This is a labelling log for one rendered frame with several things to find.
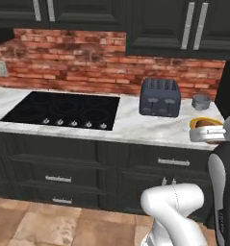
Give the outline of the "black hob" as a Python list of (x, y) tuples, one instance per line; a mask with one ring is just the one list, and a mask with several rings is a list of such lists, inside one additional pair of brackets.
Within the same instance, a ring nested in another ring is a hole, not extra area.
[[(119, 97), (32, 91), (1, 121), (111, 131), (118, 104)], [(48, 124), (42, 123), (45, 118), (50, 120)], [(62, 126), (56, 125), (59, 119), (64, 121)], [(74, 120), (78, 126), (69, 126)], [(91, 128), (85, 127), (88, 121)], [(101, 123), (106, 123), (107, 129), (100, 129)]]

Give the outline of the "grey round bowl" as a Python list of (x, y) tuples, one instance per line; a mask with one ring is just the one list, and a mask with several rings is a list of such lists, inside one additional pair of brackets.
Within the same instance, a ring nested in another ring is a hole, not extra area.
[(205, 94), (195, 94), (192, 98), (192, 106), (197, 111), (204, 111), (210, 107), (211, 99)]

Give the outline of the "yellow plate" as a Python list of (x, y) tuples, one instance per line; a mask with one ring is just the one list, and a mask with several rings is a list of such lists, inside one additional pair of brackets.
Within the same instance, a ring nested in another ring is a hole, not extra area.
[(190, 128), (196, 129), (205, 126), (219, 126), (222, 122), (211, 117), (196, 117), (190, 121)]

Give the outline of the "dark grey toaster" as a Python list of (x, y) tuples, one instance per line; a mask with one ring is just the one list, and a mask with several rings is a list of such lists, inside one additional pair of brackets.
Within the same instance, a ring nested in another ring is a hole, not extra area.
[(175, 80), (146, 78), (141, 85), (141, 115), (177, 117), (181, 106), (180, 88)]

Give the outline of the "dark drawer front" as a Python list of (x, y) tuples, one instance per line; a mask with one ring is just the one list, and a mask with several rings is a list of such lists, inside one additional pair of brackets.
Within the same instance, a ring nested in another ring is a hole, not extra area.
[[(62, 190), (54, 188), (41, 188), (41, 187), (22, 187), (23, 196), (27, 200), (51, 203), (63, 206), (74, 206), (84, 208), (97, 208), (98, 196), (91, 193), (76, 192), (72, 190)], [(52, 198), (64, 198), (66, 200), (72, 199), (72, 205), (54, 203)]]
[[(207, 173), (211, 152), (187, 148), (133, 144), (130, 147), (129, 166), (140, 170), (168, 170), (169, 172)], [(190, 166), (158, 163), (158, 158), (188, 160)]]
[[(13, 162), (17, 180), (23, 185), (70, 186), (85, 190), (99, 189), (98, 178), (101, 169), (70, 161), (41, 159), (15, 160)], [(46, 181), (45, 175), (70, 178), (71, 183)]]
[(4, 134), (4, 140), (8, 152), (21, 159), (99, 165), (96, 144), (91, 140), (20, 134)]

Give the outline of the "dark wall cupboard door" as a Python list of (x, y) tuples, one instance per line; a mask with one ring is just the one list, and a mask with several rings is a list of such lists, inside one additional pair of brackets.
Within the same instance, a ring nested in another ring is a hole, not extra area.
[(188, 5), (196, 0), (128, 0), (126, 54), (185, 58), (181, 49)]
[(199, 52), (212, 59), (230, 60), (230, 0), (202, 0), (209, 3)]
[(41, 21), (36, 21), (33, 0), (0, 0), (0, 27), (47, 29), (46, 0), (38, 1)]
[(52, 29), (124, 32), (126, 0), (53, 0)]

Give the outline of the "dark base cupboard door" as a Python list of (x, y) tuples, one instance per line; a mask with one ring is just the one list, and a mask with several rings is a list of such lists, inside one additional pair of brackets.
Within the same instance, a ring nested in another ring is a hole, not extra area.
[(163, 175), (151, 175), (122, 171), (119, 180), (118, 204), (122, 211), (143, 214), (141, 194), (153, 186), (161, 186)]

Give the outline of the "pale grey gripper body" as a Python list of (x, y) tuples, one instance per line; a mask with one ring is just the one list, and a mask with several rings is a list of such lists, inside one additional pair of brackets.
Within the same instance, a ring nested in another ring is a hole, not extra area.
[(226, 131), (222, 125), (203, 126), (190, 130), (190, 140), (192, 142), (218, 142), (224, 141)]

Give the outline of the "grey wall socket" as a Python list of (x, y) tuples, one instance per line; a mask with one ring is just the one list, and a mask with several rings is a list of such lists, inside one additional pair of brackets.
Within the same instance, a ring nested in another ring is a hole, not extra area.
[(9, 72), (7, 65), (4, 61), (0, 61), (0, 77), (8, 77)]

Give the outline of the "black extractor hood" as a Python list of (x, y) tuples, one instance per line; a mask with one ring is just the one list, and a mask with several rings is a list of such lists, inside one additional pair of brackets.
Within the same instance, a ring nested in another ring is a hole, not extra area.
[(14, 38), (13, 28), (0, 28), (0, 43)]

